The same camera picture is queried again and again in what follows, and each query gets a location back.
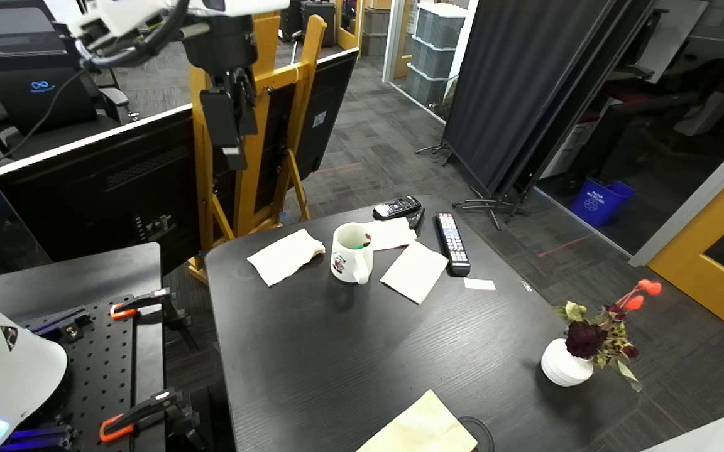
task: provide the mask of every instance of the wooden easel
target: wooden easel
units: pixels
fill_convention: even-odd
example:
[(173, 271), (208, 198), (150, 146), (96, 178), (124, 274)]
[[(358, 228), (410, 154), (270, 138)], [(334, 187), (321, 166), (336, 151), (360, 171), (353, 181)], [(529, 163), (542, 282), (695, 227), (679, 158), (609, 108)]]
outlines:
[[(256, 35), (256, 48), (260, 48), (260, 61), (255, 64), (255, 80), (256, 80), (255, 115), (256, 115), (260, 131), (245, 138), (246, 169), (237, 174), (233, 207), (232, 207), (233, 227), (219, 196), (213, 193), (213, 146), (208, 142), (203, 105), (199, 100), (202, 90), (212, 89), (212, 80), (206, 72), (188, 69), (202, 252), (212, 252), (216, 244), (232, 241), (233, 237), (278, 227), (278, 213), (283, 208), (283, 196), (289, 188), (294, 188), (297, 193), (301, 221), (310, 220), (310, 203), (301, 188), (294, 157), (301, 142), (301, 126), (305, 126), (306, 105), (311, 99), (314, 69), (316, 69), (327, 23), (311, 16), (306, 25), (300, 64), (273, 69), (278, 23), (282, 23), (278, 16), (255, 19), (255, 35)], [(292, 113), (289, 113), (289, 126), (286, 126), (286, 158), (278, 166), (273, 201), (270, 207), (256, 207), (267, 121), (270, 121), (270, 97), (286, 85), (294, 85), (294, 100), (292, 100)], [(202, 259), (188, 259), (188, 271), (199, 282), (206, 282)]]

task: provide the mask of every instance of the flower vase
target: flower vase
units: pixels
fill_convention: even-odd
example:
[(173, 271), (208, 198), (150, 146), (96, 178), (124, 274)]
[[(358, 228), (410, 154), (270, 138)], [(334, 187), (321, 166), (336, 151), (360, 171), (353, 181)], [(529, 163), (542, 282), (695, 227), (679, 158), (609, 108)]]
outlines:
[(591, 380), (594, 363), (565, 350), (565, 340), (554, 340), (540, 358), (542, 375), (558, 387), (576, 387)]

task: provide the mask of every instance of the black curtain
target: black curtain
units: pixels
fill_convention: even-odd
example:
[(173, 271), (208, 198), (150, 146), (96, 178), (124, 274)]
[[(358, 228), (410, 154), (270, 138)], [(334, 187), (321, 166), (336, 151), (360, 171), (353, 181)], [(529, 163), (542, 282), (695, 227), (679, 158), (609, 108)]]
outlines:
[(482, 196), (514, 185), (545, 133), (561, 136), (561, 123), (574, 123), (579, 105), (598, 89), (598, 77), (617, 67), (617, 54), (649, 16), (651, 0), (635, 0), (644, 8), (630, 4), (481, 4), (442, 146)]

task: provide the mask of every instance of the desk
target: desk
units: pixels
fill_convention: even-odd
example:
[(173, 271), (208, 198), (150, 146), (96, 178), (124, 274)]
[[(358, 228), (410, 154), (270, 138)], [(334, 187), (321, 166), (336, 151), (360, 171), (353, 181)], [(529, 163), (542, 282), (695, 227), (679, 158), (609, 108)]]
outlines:
[[(420, 241), (437, 247), (428, 208)], [(464, 291), (442, 276), (423, 308), (379, 285), (400, 252), (377, 252), (371, 285), (345, 286), (327, 256), (267, 289), (246, 256), (306, 228), (329, 247), (345, 221), (369, 208), (245, 237), (206, 256), (237, 449), (358, 449), (423, 392), (457, 417), (482, 422), (495, 449), (580, 449), (634, 407), (617, 372), (558, 389), (537, 372), (565, 325), (478, 240), (459, 217), (473, 280), (497, 291)]]
[[(160, 249), (141, 244), (72, 262), (36, 267), (0, 276), (0, 311), (9, 320), (43, 318), (72, 308), (120, 300), (160, 286)], [(136, 326), (133, 406), (164, 389), (164, 326)], [(164, 428), (133, 441), (130, 449), (165, 449)]]

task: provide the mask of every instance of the cable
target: cable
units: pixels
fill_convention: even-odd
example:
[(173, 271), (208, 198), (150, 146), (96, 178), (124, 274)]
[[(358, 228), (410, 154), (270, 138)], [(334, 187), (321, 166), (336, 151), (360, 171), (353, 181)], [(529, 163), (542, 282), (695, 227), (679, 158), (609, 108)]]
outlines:
[(28, 142), (36, 136), (36, 131), (52, 115), (52, 110), (55, 110), (55, 105), (57, 105), (57, 100), (60, 100), (60, 94), (62, 94), (72, 80), (79, 80), (84, 73), (85, 73), (85, 72), (80, 69), (80, 72), (76, 72), (70, 79), (65, 79), (65, 80), (60, 84), (60, 89), (55, 90), (50, 105), (47, 105), (45, 113), (38, 118), (38, 123), (28, 131), (28, 136), (26, 136), (23, 142), (18, 142), (8, 154), (2, 154), (0, 162), (12, 158), (18, 151), (23, 151), (23, 148), (28, 146)]

